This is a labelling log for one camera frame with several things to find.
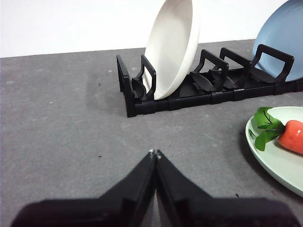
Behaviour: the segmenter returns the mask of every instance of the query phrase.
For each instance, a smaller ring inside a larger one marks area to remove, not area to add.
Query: plate rim
[[[302,106],[277,106],[273,107],[273,109],[282,109],[282,108],[300,108],[303,110]],[[247,121],[245,126],[245,135],[247,143],[250,147],[251,152],[255,156],[256,160],[260,163],[260,165],[279,183],[281,183],[283,186],[291,190],[292,192],[296,193],[297,195],[303,197],[303,188],[300,188],[296,183],[293,183],[291,181],[288,181],[285,179],[284,176],[281,176],[280,174],[277,174],[272,168],[270,167],[269,163],[262,159],[262,157],[259,155],[257,149],[255,148],[254,144],[250,141],[250,134],[249,134],[249,125],[251,123],[251,120],[254,116],[251,116],[250,119]]]

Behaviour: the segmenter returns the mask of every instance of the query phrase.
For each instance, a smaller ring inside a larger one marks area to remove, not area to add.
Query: dish rack handle
[[[233,60],[234,62],[243,66],[243,73],[241,74],[240,78],[234,83],[235,88],[243,88],[245,85],[245,81],[250,76],[250,67],[251,61],[247,60],[246,58],[242,57],[241,55],[223,47],[220,51],[220,58],[225,60],[225,57]]]
[[[223,89],[224,83],[226,81],[229,65],[228,65],[227,62],[225,62],[224,60],[218,58],[217,56],[215,56],[214,54],[210,53],[209,51],[207,51],[205,49],[203,49],[201,51],[200,62],[198,64],[198,66],[194,69],[193,74],[192,74],[193,75],[193,79],[195,80],[196,83],[198,83],[198,85],[200,87],[203,88],[203,85],[201,84],[201,82],[199,82],[200,80],[198,79],[199,76],[197,74],[204,67],[205,59],[207,59],[211,63],[215,64],[215,67],[217,69],[221,69],[222,70],[221,71],[220,79],[218,81],[216,81],[216,83],[211,88],[209,88],[210,82],[207,81],[206,78],[203,78],[203,80],[208,83],[207,90],[209,90],[209,91],[221,91]]]
[[[143,85],[143,73],[144,73],[144,69],[147,69],[149,74],[151,75],[151,89],[146,92],[146,88]],[[136,90],[138,90],[138,88],[140,89],[140,92],[137,92],[137,95],[140,99],[146,99],[146,100],[153,100],[154,99],[154,93],[156,91],[156,70],[154,69],[154,67],[152,66],[152,64],[148,61],[148,59],[144,56],[141,55],[141,69],[140,72],[138,73],[138,75],[132,79],[132,81],[135,83],[136,86]]]
[[[290,73],[290,70],[292,69],[292,66],[294,63],[294,57],[287,53],[279,51],[275,48],[272,48],[270,46],[260,44],[257,48],[256,56],[252,60],[252,63],[251,63],[252,67],[255,67],[255,65],[259,62],[259,60],[261,59],[261,55],[263,53],[266,53],[274,58],[284,61],[284,63],[285,63],[284,67],[283,67],[281,73],[276,77],[275,81],[276,82],[285,82],[286,77],[288,76],[288,74]]]

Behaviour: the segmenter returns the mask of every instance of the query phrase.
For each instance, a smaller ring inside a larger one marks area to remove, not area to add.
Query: light green plate
[[[282,106],[268,110],[274,118],[286,124],[289,120],[303,122],[303,107]],[[248,132],[251,129],[255,135],[261,130],[257,128],[253,116],[246,124],[245,134],[250,149],[263,168],[277,181],[289,190],[303,197],[303,155],[291,152],[279,145],[277,138],[266,144],[265,151],[255,148],[255,139]]]

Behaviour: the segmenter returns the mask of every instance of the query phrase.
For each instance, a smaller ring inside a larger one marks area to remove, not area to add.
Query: blue plate
[[[278,8],[261,28],[253,48],[253,57],[259,44],[265,44],[294,56],[294,64],[286,81],[303,78],[303,0],[289,0]],[[284,62],[267,54],[257,68],[277,77]]]

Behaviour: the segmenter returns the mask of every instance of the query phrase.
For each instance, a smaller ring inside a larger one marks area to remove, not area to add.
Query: white wall
[[[145,47],[165,0],[1,0],[1,57]],[[256,38],[286,0],[201,0],[200,43]]]

